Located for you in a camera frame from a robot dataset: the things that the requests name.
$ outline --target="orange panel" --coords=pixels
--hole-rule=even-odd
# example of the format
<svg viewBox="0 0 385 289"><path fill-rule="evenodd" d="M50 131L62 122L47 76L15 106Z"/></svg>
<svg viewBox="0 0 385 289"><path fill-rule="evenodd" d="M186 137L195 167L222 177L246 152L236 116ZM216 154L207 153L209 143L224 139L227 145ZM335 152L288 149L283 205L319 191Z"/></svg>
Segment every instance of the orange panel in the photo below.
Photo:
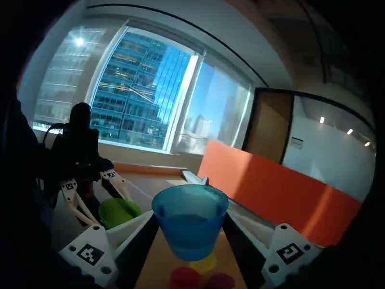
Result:
<svg viewBox="0 0 385 289"><path fill-rule="evenodd" d="M336 244L361 203L268 159L209 141L199 177L273 223L290 223L311 242Z"/></svg>

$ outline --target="blue cup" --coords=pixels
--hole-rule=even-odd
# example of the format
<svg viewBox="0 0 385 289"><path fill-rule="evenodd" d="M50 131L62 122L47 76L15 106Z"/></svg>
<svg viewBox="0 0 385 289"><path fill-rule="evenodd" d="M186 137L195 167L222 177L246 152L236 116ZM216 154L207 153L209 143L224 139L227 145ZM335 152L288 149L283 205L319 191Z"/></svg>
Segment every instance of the blue cup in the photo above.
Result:
<svg viewBox="0 0 385 289"><path fill-rule="evenodd" d="M171 250L191 262L213 250L229 200L209 185L186 184L160 192L151 205Z"/></svg>

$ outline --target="green bowl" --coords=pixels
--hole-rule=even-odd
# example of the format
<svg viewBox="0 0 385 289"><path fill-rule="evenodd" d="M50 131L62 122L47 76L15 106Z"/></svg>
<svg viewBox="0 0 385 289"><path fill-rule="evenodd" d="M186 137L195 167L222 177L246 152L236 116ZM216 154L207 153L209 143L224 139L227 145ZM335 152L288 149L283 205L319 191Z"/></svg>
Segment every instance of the green bowl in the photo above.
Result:
<svg viewBox="0 0 385 289"><path fill-rule="evenodd" d="M101 202L99 215L107 229L114 228L141 215L141 209L131 201L110 198Z"/></svg>

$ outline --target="light fixture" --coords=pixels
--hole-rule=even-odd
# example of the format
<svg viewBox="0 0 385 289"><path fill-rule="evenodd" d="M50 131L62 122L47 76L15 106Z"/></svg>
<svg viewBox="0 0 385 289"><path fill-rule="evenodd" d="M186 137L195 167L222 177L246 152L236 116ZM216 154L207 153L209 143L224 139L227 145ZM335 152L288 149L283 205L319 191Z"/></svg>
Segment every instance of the light fixture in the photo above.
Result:
<svg viewBox="0 0 385 289"><path fill-rule="evenodd" d="M83 38L76 38L75 43L77 46L82 46L84 44Z"/></svg>

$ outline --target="glass wall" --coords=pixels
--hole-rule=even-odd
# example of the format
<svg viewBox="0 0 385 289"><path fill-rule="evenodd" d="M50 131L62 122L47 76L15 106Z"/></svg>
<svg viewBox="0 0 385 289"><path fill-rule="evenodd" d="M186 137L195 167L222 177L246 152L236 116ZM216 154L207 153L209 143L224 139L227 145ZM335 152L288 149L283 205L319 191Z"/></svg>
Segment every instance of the glass wall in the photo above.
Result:
<svg viewBox="0 0 385 289"><path fill-rule="evenodd" d="M363 201L375 167L374 132L354 115L295 96L283 165Z"/></svg>
<svg viewBox="0 0 385 289"><path fill-rule="evenodd" d="M249 97L250 86L203 62L177 150L204 154L209 139L234 146Z"/></svg>
<svg viewBox="0 0 385 289"><path fill-rule="evenodd" d="M35 111L36 123L67 122L85 65L106 29L76 27L64 39L45 74Z"/></svg>
<svg viewBox="0 0 385 289"><path fill-rule="evenodd" d="M91 126L99 137L163 149L190 58L186 50L158 35L139 29L126 32L92 103Z"/></svg>

